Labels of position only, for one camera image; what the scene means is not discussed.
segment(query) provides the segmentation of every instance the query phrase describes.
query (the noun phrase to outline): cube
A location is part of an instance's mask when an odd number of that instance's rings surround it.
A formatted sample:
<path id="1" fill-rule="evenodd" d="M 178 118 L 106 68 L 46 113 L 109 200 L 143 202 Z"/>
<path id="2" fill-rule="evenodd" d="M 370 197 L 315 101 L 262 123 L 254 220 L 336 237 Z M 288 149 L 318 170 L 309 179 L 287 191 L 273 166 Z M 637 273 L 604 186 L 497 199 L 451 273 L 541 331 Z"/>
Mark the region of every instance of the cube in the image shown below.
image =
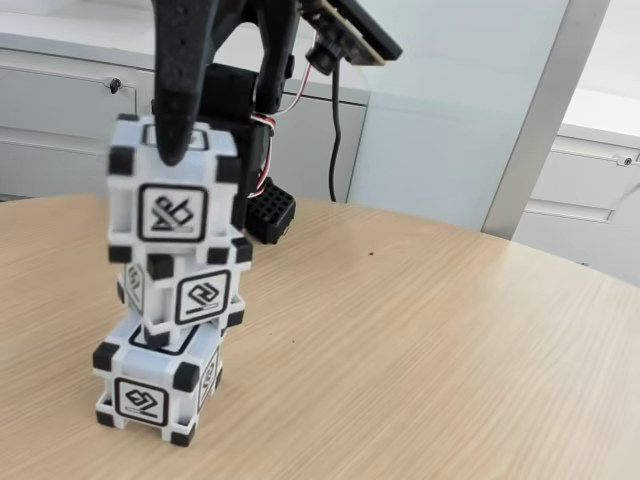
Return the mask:
<path id="1" fill-rule="evenodd" d="M 193 256 L 161 254 L 125 265 L 118 278 L 119 296 L 139 316 L 147 342 L 165 346 L 176 342 L 183 328 L 216 320 L 226 329 L 229 318 L 232 324 L 241 319 L 245 302 L 238 291 L 240 274 L 251 263 L 236 263 L 238 258 L 250 260 L 239 256 L 240 251 L 232 244 L 225 264 L 204 268 Z"/>
<path id="2" fill-rule="evenodd" d="M 109 260 L 229 248 L 240 160 L 233 137 L 197 123 L 176 166 L 158 154 L 153 117 L 118 121 L 109 152 Z"/>
<path id="3" fill-rule="evenodd" d="M 220 382 L 221 333 L 219 322 L 197 325 L 182 330 L 172 346 L 154 349 L 129 315 L 93 355 L 94 373 L 105 385 L 98 422 L 120 429 L 143 423 L 159 428 L 164 441 L 188 446 Z"/>

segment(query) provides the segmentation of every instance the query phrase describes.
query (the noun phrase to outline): black cable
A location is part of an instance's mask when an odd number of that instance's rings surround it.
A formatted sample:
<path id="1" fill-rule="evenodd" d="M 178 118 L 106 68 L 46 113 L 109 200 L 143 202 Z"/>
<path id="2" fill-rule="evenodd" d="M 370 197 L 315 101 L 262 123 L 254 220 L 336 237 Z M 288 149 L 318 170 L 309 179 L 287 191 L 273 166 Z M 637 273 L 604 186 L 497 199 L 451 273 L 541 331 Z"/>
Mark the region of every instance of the black cable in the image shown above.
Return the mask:
<path id="1" fill-rule="evenodd" d="M 333 153 L 331 154 L 331 164 L 329 165 L 329 195 L 331 201 L 336 202 L 336 190 L 334 185 L 334 177 L 336 173 L 336 160 L 338 160 L 338 151 L 340 150 L 340 142 L 342 141 L 342 128 L 340 127 L 340 62 L 337 63 L 336 69 L 333 71 L 333 126 L 336 130 L 336 140 L 333 143 Z"/>

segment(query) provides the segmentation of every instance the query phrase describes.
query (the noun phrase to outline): white wall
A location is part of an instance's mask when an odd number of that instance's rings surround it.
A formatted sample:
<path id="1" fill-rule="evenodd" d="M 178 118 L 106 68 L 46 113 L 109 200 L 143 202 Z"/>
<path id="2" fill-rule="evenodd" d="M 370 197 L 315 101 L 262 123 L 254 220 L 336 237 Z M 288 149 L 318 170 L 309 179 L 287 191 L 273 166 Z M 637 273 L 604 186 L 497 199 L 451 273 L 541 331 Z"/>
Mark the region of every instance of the white wall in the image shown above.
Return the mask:
<path id="1" fill-rule="evenodd" d="M 640 98 L 640 0 L 611 0 L 579 86 Z"/>
<path id="2" fill-rule="evenodd" d="M 480 229 L 567 0 L 364 0 L 405 49 L 372 88 L 350 201 Z"/>

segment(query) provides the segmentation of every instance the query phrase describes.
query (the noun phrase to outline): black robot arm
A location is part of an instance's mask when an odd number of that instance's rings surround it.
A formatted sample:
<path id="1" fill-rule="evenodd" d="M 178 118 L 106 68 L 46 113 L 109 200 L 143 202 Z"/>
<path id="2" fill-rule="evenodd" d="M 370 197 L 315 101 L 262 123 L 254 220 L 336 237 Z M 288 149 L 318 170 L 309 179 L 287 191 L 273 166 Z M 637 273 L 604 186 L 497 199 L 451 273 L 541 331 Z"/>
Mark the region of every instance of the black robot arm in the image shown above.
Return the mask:
<path id="1" fill-rule="evenodd" d="M 207 64 L 241 23 L 258 26 L 265 55 L 252 98 L 240 103 L 266 115 L 278 111 L 284 83 L 293 73 L 299 15 L 318 31 L 307 58 L 326 75 L 342 58 L 356 65 L 383 65 L 402 53 L 355 0 L 153 0 L 153 7 L 154 114 L 158 150 L 167 165 L 177 165 L 188 148 Z"/>

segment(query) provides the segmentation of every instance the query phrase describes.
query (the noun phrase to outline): white cabinet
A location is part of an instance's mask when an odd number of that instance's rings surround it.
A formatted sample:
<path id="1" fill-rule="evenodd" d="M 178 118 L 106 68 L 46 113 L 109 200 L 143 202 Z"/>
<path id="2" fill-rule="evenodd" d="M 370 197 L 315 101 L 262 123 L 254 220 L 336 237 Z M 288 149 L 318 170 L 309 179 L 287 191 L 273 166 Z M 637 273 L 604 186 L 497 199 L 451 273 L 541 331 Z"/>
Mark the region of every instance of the white cabinet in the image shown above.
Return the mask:
<path id="1" fill-rule="evenodd" d="M 114 78 L 122 86 L 112 94 Z M 0 50 L 0 195 L 104 194 L 114 122 L 119 113 L 151 114 L 153 92 L 153 72 Z M 342 103 L 340 112 L 336 191 L 346 201 L 366 107 Z M 331 102 L 303 98 L 277 121 L 275 182 L 295 196 L 328 199 Z"/>
<path id="2" fill-rule="evenodd" d="M 513 240 L 640 285 L 639 154 L 558 137 Z"/>

